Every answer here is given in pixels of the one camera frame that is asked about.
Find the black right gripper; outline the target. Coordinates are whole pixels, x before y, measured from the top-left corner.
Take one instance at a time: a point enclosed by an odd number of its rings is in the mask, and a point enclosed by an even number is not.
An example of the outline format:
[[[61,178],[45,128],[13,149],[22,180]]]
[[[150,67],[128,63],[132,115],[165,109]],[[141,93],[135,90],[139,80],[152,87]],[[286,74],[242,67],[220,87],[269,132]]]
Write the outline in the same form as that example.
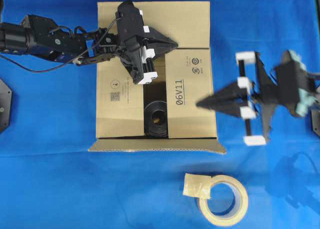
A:
[[[248,132],[243,138],[246,145],[262,146],[269,141],[271,118],[277,106],[285,107],[293,117],[302,118],[316,105],[316,75],[307,71],[306,65],[294,50],[283,53],[281,63],[274,68],[275,79],[267,74],[258,52],[238,52],[236,63],[240,70],[244,69],[245,65],[255,65],[259,92],[253,93],[252,82],[241,76],[201,99],[196,106],[242,118],[248,123],[257,117],[253,104],[259,104],[262,134],[251,135]],[[248,95],[251,96],[251,101],[235,100]]]

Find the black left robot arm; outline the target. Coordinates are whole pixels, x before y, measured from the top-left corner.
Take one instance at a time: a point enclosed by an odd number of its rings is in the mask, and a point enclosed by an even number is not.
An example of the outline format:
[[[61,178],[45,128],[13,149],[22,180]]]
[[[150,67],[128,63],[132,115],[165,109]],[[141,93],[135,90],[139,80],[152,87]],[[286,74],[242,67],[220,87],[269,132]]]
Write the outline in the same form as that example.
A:
[[[144,24],[143,12],[131,0],[122,2],[111,27],[87,32],[71,30],[54,20],[26,15],[21,24],[0,24],[0,52],[31,55],[50,62],[84,66],[118,57],[136,85],[150,84],[157,78],[154,60],[177,49],[178,44],[153,27]]]

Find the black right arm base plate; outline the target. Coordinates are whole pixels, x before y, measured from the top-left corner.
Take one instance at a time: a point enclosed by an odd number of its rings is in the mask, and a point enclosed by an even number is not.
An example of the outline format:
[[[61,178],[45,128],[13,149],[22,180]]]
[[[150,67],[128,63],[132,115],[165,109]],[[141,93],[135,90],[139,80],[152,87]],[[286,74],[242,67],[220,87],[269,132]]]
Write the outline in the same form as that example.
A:
[[[311,110],[311,125],[312,131],[320,137],[320,110],[312,109]]]

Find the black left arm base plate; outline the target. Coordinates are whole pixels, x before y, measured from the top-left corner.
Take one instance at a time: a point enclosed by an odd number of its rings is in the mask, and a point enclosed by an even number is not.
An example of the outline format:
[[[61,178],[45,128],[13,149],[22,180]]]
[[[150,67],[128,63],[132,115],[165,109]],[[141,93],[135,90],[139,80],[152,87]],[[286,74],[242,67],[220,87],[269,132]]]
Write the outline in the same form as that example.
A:
[[[12,90],[0,79],[0,132],[10,125]]]

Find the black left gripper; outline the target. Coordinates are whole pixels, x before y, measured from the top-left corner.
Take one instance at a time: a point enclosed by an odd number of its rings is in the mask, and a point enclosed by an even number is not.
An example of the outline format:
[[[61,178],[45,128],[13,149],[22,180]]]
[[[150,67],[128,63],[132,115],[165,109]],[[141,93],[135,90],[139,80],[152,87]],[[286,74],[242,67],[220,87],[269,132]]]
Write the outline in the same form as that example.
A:
[[[117,7],[118,56],[136,85],[150,84],[158,77],[153,60],[178,48],[178,43],[153,27],[145,32],[143,16],[131,0]],[[148,45],[151,42],[168,45]]]

